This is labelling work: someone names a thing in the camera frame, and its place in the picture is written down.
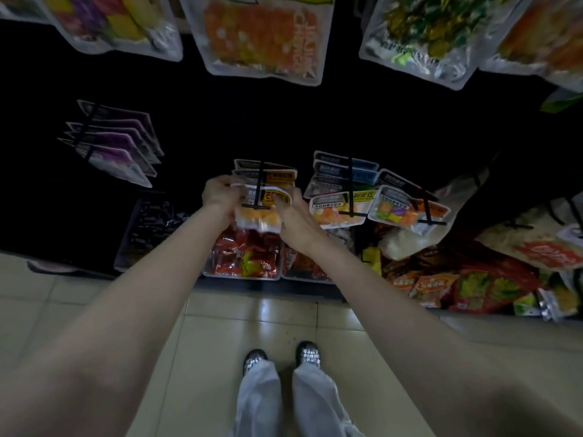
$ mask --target pant leg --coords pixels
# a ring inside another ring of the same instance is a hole
[[[275,365],[267,360],[257,362],[241,381],[231,437],[278,437],[282,411],[281,383]]]
[[[336,383],[316,365],[293,374],[294,415],[304,437],[364,437],[340,402]]]

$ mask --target tile floor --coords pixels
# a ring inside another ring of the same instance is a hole
[[[34,274],[23,259],[0,254],[0,376],[54,337],[106,285]],[[441,318],[583,421],[583,326],[501,316]],[[286,374],[300,340],[319,344],[324,370],[367,437],[433,435],[349,308],[200,291],[191,294],[166,342],[128,436],[226,437],[247,351],[267,351],[288,397]],[[297,435],[293,425],[290,431]]]

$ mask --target hand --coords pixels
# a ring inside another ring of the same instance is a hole
[[[230,186],[236,183],[241,183],[237,176],[223,175],[209,179],[202,192],[202,205],[218,208],[221,216],[231,214],[241,198],[247,195],[244,186]]]
[[[275,196],[275,206],[283,221],[281,238],[293,249],[310,256],[313,245],[327,242],[328,235],[310,213],[302,192],[296,188],[291,194],[291,205]]]

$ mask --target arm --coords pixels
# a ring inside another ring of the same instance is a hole
[[[296,190],[281,237],[338,285],[437,436],[581,435],[581,429],[438,317],[325,235]]]
[[[123,436],[242,191],[210,180],[203,207],[112,282],[0,386],[0,436]]]

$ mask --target sneaker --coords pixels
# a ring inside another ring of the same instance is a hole
[[[249,370],[261,360],[269,360],[267,359],[267,354],[264,350],[251,350],[247,353],[245,360],[243,362],[243,376],[249,372]]]
[[[304,340],[295,349],[295,367],[299,367],[303,362],[320,367],[320,352],[317,345],[309,340]]]

